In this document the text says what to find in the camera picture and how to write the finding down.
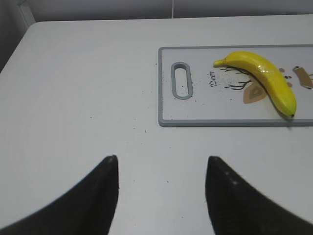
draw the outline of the table surface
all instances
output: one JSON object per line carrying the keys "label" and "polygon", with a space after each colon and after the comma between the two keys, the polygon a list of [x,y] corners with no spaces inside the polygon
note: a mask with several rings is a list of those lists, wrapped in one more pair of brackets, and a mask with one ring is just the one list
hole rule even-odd
{"label": "table surface", "polygon": [[157,50],[312,44],[313,16],[45,22],[0,74],[0,227],[55,200],[103,157],[119,159],[110,234],[213,235],[210,155],[313,222],[311,127],[164,128]]}

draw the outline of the yellow banana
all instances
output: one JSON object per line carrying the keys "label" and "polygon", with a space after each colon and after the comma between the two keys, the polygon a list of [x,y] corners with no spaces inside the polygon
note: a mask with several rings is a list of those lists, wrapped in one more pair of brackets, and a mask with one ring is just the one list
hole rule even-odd
{"label": "yellow banana", "polygon": [[232,66],[247,70],[265,87],[276,108],[292,118],[297,102],[282,73],[266,58],[252,52],[236,51],[223,60],[213,63],[214,67]]}

